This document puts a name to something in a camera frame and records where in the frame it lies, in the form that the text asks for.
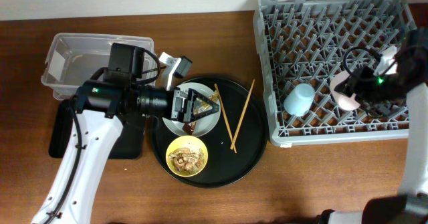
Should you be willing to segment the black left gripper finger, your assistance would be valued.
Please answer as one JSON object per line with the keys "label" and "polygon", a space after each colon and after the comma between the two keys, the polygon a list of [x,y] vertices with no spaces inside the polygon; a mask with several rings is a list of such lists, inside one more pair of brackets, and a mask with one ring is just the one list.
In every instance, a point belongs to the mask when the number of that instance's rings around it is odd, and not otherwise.
{"label": "black left gripper finger", "polygon": [[188,89],[188,97],[191,98],[192,101],[192,109],[218,109],[219,105],[216,101],[206,97],[202,93],[189,88]]}
{"label": "black left gripper finger", "polygon": [[202,119],[206,116],[210,116],[212,114],[215,114],[219,111],[218,108],[212,108],[210,110],[203,111],[201,113],[195,113],[193,110],[191,110],[189,113],[185,114],[185,122],[195,122],[199,119]]}

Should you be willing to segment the pink cup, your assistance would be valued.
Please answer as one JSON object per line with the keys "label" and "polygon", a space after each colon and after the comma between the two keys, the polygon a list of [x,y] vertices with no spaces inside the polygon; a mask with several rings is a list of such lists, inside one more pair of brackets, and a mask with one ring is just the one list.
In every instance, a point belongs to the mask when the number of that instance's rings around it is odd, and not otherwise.
{"label": "pink cup", "polygon": [[356,110],[360,107],[360,104],[355,100],[356,95],[353,94],[351,97],[345,96],[335,90],[337,85],[343,83],[349,77],[349,73],[346,71],[340,72],[331,79],[330,93],[337,106],[344,111]]}

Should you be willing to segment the gold brown snack wrapper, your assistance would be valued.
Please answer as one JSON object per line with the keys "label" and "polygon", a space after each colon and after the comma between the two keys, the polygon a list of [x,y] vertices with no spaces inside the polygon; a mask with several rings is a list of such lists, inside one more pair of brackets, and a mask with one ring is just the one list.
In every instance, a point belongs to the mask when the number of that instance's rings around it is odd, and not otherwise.
{"label": "gold brown snack wrapper", "polygon": [[[218,96],[219,96],[218,91],[215,90],[214,93],[211,96],[209,96],[209,99],[213,102],[217,102]],[[197,105],[194,107],[194,112],[196,114],[200,112],[206,112],[210,109],[212,109],[212,106],[209,103],[204,102],[203,100],[197,99]],[[197,125],[196,121],[185,123],[182,130],[184,130],[187,134],[192,135],[196,129],[196,125]]]}

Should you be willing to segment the yellow bowl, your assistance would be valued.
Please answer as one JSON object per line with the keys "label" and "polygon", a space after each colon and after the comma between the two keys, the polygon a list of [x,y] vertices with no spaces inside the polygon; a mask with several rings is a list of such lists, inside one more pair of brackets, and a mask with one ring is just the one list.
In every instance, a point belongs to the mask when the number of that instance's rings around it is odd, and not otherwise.
{"label": "yellow bowl", "polygon": [[180,136],[169,144],[165,160],[169,170],[177,176],[193,177],[206,167],[209,155],[199,138]]}

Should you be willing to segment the food scraps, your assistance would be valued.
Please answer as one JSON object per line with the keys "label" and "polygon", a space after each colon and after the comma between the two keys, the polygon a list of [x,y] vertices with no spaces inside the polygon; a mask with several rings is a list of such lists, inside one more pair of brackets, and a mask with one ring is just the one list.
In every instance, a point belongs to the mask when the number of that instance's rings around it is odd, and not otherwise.
{"label": "food scraps", "polygon": [[205,165],[205,155],[201,149],[178,148],[168,155],[168,159],[173,168],[183,175],[193,175]]}

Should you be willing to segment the light blue plastic cup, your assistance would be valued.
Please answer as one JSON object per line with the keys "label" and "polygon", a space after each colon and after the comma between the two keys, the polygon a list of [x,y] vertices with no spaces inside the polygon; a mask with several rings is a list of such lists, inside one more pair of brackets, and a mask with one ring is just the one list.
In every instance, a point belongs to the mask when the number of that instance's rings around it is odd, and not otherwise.
{"label": "light blue plastic cup", "polygon": [[310,84],[298,84],[284,100],[284,109],[288,114],[302,117],[309,111],[315,97]]}

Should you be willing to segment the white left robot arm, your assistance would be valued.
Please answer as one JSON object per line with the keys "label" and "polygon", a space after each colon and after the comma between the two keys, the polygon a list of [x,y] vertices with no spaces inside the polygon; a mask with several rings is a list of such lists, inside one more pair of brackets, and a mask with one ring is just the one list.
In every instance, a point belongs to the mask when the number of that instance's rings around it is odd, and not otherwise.
{"label": "white left robot arm", "polygon": [[108,157],[125,124],[144,128],[146,116],[189,123],[219,111],[219,105],[190,88],[167,84],[153,88],[143,79],[144,57],[169,66],[169,78],[183,77],[192,62],[185,56],[156,57],[142,47],[113,43],[108,66],[97,70],[70,100],[72,130],[47,199],[33,223],[89,223],[96,191]]}

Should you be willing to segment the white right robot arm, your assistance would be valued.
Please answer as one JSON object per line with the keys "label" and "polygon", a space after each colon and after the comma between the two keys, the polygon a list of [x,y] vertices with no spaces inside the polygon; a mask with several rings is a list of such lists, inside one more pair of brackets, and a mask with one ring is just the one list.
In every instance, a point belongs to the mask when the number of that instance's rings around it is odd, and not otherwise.
{"label": "white right robot arm", "polygon": [[352,47],[368,54],[376,65],[354,70],[345,55],[343,72],[330,83],[334,101],[343,110],[364,111],[370,118],[409,123],[404,175],[397,195],[371,199],[362,211],[325,210],[319,223],[427,222],[427,29],[406,32],[399,46],[382,52]]}

